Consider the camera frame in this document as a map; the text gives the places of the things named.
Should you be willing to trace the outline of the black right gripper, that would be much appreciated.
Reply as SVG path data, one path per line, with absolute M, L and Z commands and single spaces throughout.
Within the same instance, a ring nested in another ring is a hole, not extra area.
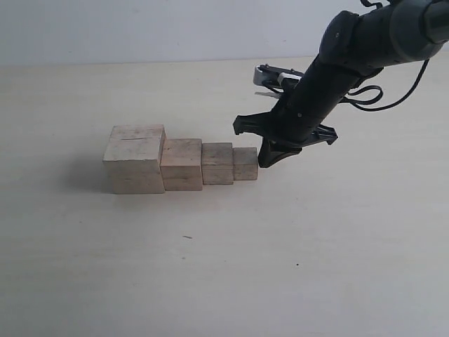
M 334 131 L 320 136 L 317 129 L 339 103 L 337 75 L 303 75 L 288 91 L 278 91 L 277 103 L 268 112 L 236 117 L 236 134 L 254 133 L 262 136 L 257 157 L 260 168 L 301 153 L 307 142 L 335 139 Z

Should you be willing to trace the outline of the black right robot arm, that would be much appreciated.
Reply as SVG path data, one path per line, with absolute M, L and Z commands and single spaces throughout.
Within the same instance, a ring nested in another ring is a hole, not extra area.
M 268 112 L 238 116 L 236 134 L 262 137 L 258 164 L 268 168 L 299 154 L 306 146 L 333 143 L 335 130 L 323 124 L 340 103 L 377 112 L 377 100 L 360 101 L 364 81 L 385 67 L 410 62 L 427 65 L 448 41 L 447 1 L 365 2 L 368 12 L 342 11 L 321 40 L 318 55 L 305 72 L 259 65 L 253 82 L 276 98 Z

